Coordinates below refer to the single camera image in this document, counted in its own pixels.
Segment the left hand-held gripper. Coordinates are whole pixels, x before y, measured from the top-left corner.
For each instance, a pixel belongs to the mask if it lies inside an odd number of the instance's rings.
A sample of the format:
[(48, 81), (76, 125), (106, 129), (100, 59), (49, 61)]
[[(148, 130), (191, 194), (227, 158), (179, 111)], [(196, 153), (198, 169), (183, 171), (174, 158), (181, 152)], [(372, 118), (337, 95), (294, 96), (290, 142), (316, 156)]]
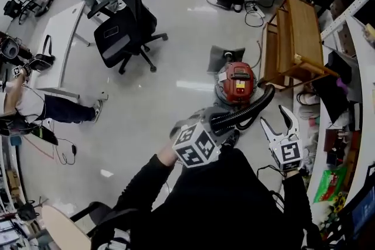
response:
[(222, 107), (201, 109), (187, 119), (178, 121), (171, 130), (172, 149), (187, 168), (208, 165), (219, 154), (219, 146), (234, 132), (234, 127), (214, 132), (213, 118), (228, 114)]

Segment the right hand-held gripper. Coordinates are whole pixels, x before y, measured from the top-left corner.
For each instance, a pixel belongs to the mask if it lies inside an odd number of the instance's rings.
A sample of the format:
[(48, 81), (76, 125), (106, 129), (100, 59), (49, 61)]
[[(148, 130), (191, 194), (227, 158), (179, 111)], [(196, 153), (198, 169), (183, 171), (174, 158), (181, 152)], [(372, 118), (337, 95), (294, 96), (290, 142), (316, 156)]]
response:
[(270, 142), (270, 150), (279, 170), (282, 172), (298, 170), (303, 160), (302, 140), (298, 136), (299, 121), (287, 107), (279, 105), (278, 108), (287, 126), (285, 137), (282, 133), (276, 133), (265, 118), (260, 118), (260, 124)]

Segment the person's left forearm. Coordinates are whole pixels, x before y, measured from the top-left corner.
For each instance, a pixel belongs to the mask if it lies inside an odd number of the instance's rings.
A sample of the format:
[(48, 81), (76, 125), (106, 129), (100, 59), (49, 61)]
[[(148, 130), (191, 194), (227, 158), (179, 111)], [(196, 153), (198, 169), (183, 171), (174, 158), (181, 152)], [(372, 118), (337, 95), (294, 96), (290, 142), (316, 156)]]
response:
[(118, 198), (114, 210), (151, 211), (162, 186), (166, 183), (178, 159), (169, 142), (131, 179)]

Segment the red and teal vacuum cleaner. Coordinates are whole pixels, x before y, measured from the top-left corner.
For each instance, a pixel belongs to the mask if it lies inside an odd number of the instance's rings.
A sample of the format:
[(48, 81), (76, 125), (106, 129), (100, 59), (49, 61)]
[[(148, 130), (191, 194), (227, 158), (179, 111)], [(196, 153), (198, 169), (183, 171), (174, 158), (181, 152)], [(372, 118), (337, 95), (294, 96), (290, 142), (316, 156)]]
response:
[(264, 91), (257, 87), (257, 78), (244, 62), (226, 63), (214, 75), (214, 105), (229, 108), (247, 107), (259, 99)]

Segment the person's black shoe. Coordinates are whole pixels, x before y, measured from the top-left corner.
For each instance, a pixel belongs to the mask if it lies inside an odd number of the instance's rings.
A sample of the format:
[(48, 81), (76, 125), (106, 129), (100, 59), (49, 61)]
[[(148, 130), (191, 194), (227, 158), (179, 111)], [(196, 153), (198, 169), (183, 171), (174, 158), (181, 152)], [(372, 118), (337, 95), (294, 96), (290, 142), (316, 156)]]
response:
[(233, 133), (224, 141), (222, 148), (232, 149), (236, 146), (240, 137), (240, 131), (235, 129)]

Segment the grey floor mat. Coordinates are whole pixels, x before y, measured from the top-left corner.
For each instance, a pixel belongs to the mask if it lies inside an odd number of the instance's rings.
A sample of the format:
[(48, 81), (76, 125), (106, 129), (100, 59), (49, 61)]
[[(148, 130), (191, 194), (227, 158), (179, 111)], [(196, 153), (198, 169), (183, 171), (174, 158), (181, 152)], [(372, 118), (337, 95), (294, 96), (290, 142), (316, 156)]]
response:
[(242, 61), (246, 48), (234, 50), (212, 46), (209, 57), (208, 73), (218, 73), (227, 63)]

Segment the green packet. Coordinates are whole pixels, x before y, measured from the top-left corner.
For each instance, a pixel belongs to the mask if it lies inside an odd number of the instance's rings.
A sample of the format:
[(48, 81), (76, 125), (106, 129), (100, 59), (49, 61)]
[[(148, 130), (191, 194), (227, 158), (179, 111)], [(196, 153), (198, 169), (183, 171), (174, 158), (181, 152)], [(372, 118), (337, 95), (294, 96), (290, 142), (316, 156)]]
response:
[(340, 192), (346, 172), (347, 167), (324, 170), (313, 203), (333, 201)]

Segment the person's black top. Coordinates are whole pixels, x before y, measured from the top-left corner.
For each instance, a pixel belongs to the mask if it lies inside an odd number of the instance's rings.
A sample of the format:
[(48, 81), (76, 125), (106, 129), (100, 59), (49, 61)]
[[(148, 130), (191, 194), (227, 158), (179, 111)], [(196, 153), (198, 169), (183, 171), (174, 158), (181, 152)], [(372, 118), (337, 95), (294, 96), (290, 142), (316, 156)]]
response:
[(130, 250), (323, 250), (318, 227), (287, 222), (243, 152), (184, 168), (166, 200), (127, 217)]

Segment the wooden stool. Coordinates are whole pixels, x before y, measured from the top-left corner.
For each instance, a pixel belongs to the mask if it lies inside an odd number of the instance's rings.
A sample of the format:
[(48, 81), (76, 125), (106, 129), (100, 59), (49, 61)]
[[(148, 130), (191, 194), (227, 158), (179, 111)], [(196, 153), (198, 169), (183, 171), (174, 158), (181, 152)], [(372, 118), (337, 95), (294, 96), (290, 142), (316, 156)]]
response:
[(283, 0), (262, 30), (258, 86), (279, 91), (307, 85), (326, 76), (338, 78), (325, 67), (323, 44), (313, 5)]

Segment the white metal shelving unit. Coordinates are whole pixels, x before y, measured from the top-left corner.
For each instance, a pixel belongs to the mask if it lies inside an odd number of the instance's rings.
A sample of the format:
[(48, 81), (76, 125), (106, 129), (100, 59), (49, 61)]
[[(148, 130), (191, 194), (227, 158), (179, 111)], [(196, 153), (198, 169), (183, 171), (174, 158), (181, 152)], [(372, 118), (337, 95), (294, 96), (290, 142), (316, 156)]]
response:
[[(363, 104), (362, 137), (357, 166), (352, 185), (349, 189), (346, 205), (353, 201), (354, 197), (364, 186), (367, 170), (375, 163), (375, 48), (373, 48), (364, 37), (364, 24), (354, 16), (368, 1), (370, 0), (354, 0), (351, 5), (334, 21), (328, 24), (321, 33), (321, 39), (325, 40), (330, 35), (336, 35), (337, 31), (344, 23), (347, 24), (356, 51), (360, 73)], [(325, 106), (321, 105), (318, 148), (312, 177), (308, 187), (312, 219), (315, 224), (319, 224), (319, 222), (323, 220), (325, 216), (324, 213), (328, 209), (328, 202), (313, 202), (322, 177), (322, 172), (325, 169), (323, 144), (325, 137), (324, 126), (327, 124), (328, 112)]]

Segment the bunch of sunflowers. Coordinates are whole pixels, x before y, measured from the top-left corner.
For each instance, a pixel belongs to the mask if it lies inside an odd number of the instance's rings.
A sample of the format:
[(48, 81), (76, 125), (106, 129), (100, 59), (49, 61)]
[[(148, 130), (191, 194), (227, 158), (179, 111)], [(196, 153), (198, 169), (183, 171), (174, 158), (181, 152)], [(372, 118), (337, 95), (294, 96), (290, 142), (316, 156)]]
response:
[(333, 199), (333, 212), (338, 213), (344, 206), (347, 199), (346, 192), (339, 192)]

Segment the tablet with blue screen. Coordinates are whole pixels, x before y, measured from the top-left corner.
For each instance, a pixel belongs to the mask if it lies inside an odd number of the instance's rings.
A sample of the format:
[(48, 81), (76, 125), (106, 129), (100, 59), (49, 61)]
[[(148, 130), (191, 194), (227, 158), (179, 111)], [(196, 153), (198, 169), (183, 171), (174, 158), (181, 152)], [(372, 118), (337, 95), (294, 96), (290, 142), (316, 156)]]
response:
[(342, 227), (345, 239), (357, 240), (360, 231), (375, 216), (375, 185), (368, 184), (344, 207)]

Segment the black office chair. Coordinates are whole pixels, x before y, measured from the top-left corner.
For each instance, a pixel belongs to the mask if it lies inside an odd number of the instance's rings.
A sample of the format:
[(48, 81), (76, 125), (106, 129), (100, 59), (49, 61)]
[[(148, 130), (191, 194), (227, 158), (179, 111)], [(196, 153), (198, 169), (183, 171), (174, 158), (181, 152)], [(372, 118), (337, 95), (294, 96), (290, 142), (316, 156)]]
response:
[(166, 33), (154, 34), (157, 26), (156, 17), (142, 3), (142, 0), (123, 0), (125, 7), (112, 12), (107, 9), (108, 1), (95, 5), (87, 14), (90, 19), (98, 12), (108, 19), (94, 31), (94, 39), (101, 58), (108, 68), (120, 64), (119, 73), (125, 73), (125, 66), (132, 56), (142, 56), (156, 72), (156, 66), (146, 55), (149, 52), (147, 43), (162, 39), (168, 40)]

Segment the white rectangular desk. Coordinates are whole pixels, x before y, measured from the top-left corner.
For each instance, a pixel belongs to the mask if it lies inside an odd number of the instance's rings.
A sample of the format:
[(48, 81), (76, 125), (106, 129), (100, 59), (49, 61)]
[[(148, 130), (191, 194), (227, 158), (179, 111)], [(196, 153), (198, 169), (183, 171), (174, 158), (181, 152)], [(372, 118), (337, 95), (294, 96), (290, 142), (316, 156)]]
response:
[(41, 54), (45, 46), (52, 46), (54, 63), (45, 71), (33, 71), (30, 79), (30, 87), (46, 93), (63, 95), (77, 100), (83, 96), (95, 99), (107, 100), (108, 94), (104, 91), (94, 90), (92, 93), (85, 91), (78, 83), (68, 84), (64, 82), (67, 74), (66, 66), (74, 39), (86, 46), (93, 45), (76, 33), (77, 27), (83, 15), (84, 2), (75, 4), (66, 10), (52, 16), (43, 33), (43, 40), (38, 53)]

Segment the round wooden table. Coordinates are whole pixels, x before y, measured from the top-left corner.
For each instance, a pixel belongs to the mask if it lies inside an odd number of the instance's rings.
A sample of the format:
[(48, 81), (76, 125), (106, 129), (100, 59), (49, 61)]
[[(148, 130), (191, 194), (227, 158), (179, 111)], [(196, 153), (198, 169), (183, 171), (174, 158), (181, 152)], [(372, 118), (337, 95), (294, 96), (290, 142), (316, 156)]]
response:
[[(114, 211), (95, 201), (75, 215), (68, 217), (59, 209), (45, 205), (42, 219), (46, 230), (61, 250), (130, 250), (127, 217), (137, 212), (130, 208)], [(89, 216), (94, 228), (85, 233), (77, 221)]]

